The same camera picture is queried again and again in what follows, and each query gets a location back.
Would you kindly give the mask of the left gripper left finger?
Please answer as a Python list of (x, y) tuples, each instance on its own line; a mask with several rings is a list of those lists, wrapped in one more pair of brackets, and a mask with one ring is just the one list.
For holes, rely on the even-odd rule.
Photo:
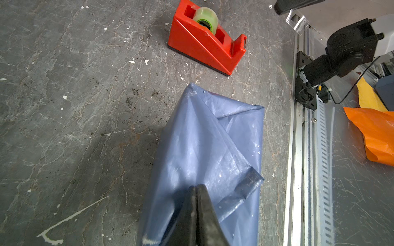
[(167, 246), (195, 246), (197, 237), (197, 188), (191, 186), (184, 199)]

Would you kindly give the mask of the aluminium mounting rail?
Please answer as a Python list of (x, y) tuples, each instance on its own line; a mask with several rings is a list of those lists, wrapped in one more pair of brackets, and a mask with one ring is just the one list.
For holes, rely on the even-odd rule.
[(289, 157), (286, 183), (285, 246), (333, 246), (332, 159), (323, 102), (316, 110), (296, 100), (299, 66), (313, 59), (313, 32), (306, 17), (290, 10), (286, 22), (296, 41), (291, 93)]

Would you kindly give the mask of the green clear tape roll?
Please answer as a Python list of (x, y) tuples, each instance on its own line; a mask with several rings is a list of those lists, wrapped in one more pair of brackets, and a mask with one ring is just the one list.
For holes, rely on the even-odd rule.
[(193, 20), (201, 26), (208, 28), (213, 35), (216, 35), (219, 19), (212, 9), (207, 7), (199, 8), (195, 12)]

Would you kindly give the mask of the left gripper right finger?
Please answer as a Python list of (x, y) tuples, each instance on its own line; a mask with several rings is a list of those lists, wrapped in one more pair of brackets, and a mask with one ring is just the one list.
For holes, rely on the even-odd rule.
[(197, 186), (197, 246), (228, 246), (206, 186)]

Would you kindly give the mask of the red tape dispenser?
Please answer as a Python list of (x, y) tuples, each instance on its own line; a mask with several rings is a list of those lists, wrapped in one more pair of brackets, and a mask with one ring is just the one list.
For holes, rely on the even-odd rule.
[(168, 46), (226, 76), (246, 53), (247, 36), (241, 34), (232, 40), (218, 25), (216, 35), (193, 20), (201, 7), (191, 1), (180, 1), (171, 24)]

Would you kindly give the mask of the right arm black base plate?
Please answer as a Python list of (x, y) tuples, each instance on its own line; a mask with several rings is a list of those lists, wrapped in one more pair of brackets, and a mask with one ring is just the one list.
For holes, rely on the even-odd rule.
[(303, 107), (315, 111), (317, 109), (317, 88), (307, 82), (303, 69), (313, 60), (303, 51), (297, 53), (294, 100)]

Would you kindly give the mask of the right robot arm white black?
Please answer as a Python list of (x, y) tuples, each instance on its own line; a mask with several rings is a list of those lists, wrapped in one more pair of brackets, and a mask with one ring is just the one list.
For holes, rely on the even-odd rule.
[(334, 76), (344, 77), (359, 65), (394, 50), (394, 15), (365, 18), (343, 27), (327, 40), (325, 54), (299, 69), (299, 78), (309, 86)]

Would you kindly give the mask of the yellow paper sheet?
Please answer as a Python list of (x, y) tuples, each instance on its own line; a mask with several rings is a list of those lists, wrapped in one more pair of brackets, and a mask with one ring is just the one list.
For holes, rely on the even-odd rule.
[(370, 86), (363, 77), (361, 77), (357, 83), (357, 88), (359, 93), (359, 105), (361, 108), (374, 109), (380, 112), (388, 111), (372, 86)]

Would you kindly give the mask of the orange plastic sheet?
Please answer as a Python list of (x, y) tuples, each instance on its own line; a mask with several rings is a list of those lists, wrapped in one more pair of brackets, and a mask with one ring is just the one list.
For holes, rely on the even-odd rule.
[(366, 157), (372, 162), (394, 165), (394, 113), (368, 108), (348, 108), (347, 118), (361, 131)]

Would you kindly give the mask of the light blue wrapping paper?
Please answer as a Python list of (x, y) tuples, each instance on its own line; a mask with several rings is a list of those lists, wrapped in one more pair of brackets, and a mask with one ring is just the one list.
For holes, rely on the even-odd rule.
[(231, 246), (258, 243), (265, 109), (188, 85), (162, 131), (136, 243), (160, 246), (190, 186), (205, 185)]

